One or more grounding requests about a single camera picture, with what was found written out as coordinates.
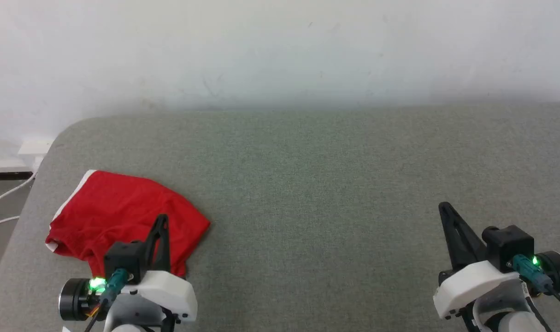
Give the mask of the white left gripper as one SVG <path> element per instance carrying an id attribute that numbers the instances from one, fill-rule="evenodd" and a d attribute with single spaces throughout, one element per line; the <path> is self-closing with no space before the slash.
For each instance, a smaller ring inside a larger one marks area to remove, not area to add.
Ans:
<path id="1" fill-rule="evenodd" d="M 159 214 L 145 240 L 144 263 L 147 270 L 138 285 L 124 287 L 121 309 L 125 316 L 146 323 L 164 319 L 164 309 L 178 315 L 182 322 L 194 322 L 198 302 L 193 286 L 170 273 L 170 227 L 166 214 Z"/>

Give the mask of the red shorts with white waistband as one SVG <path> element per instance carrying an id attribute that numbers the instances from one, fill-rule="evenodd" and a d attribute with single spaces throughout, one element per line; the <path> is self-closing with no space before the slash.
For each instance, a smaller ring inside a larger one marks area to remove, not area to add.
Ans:
<path id="1" fill-rule="evenodd" d="M 55 254 L 87 262 L 94 277 L 104 277 L 104 256 L 112 244 L 145 240 L 160 214 L 169 220 L 171 273 L 183 277 L 211 223 L 181 194 L 147 178 L 88 170 L 54 215 L 45 243 Z"/>

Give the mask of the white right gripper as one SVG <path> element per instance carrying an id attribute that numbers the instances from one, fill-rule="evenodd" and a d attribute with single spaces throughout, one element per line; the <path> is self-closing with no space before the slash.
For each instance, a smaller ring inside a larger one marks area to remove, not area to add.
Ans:
<path id="1" fill-rule="evenodd" d="M 457 273 L 436 289 L 433 303 L 440 319 L 470 304 L 501 284 L 520 281 L 519 274 L 501 273 L 486 260 L 486 246 L 449 202 L 438 205 L 451 268 Z"/>

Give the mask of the white wall socket box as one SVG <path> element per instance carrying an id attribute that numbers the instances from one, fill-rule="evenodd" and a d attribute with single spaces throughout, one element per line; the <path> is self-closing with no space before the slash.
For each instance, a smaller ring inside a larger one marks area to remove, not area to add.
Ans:
<path id="1" fill-rule="evenodd" d="M 43 156 L 48 153 L 54 139 L 30 139 L 20 145 L 17 155 L 20 157 Z"/>

